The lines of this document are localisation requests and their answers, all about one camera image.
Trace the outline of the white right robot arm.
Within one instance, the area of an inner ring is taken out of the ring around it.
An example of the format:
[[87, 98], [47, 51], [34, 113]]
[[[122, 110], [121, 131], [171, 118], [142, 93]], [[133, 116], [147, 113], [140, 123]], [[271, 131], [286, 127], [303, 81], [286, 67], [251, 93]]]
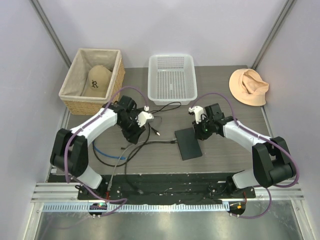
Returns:
[[192, 125], [196, 139], [204, 141], [217, 134], [251, 153], [252, 168], [226, 179], [225, 190], [230, 197], [238, 197], [245, 188], [268, 188], [296, 176], [296, 167], [282, 137], [271, 138], [247, 128], [232, 116], [226, 117], [217, 103], [190, 107], [188, 113], [195, 117]]

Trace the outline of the black network switch box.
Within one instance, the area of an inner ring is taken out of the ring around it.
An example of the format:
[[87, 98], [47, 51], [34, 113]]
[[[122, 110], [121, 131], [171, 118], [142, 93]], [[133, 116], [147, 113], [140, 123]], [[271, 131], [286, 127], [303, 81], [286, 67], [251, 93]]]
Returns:
[[174, 135], [183, 161], [203, 156], [199, 142], [195, 137], [195, 131], [192, 127], [176, 130]]

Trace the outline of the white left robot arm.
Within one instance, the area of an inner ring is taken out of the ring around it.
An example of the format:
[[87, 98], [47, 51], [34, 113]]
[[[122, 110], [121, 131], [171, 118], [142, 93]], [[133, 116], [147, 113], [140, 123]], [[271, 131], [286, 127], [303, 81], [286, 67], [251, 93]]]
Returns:
[[60, 129], [50, 156], [50, 163], [64, 171], [66, 177], [75, 177], [89, 187], [89, 194], [100, 200], [107, 193], [105, 178], [89, 165], [89, 146], [104, 131], [117, 125], [125, 139], [137, 144], [145, 131], [147, 122], [154, 116], [145, 106], [138, 109], [136, 102], [128, 96], [122, 96], [115, 103], [106, 103], [90, 119], [70, 130]]

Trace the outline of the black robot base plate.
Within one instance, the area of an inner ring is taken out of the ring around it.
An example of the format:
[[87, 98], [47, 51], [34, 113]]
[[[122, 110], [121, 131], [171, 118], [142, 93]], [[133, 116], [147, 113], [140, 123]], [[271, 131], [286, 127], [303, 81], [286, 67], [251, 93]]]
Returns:
[[112, 180], [109, 197], [112, 200], [127, 198], [129, 204], [168, 204], [170, 201], [181, 203], [196, 200], [197, 197], [201, 201], [208, 198], [218, 200], [256, 197], [255, 190], [250, 187], [228, 191], [226, 179], [229, 176], [229, 173], [170, 173], [102, 177], [106, 181]]

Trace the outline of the white plastic mesh basket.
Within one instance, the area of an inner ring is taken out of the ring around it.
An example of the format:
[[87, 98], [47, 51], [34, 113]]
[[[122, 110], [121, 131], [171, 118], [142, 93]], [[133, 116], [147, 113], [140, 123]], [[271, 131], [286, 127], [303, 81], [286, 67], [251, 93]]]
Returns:
[[148, 61], [147, 96], [158, 106], [171, 102], [188, 105], [198, 97], [193, 57], [156, 54]]

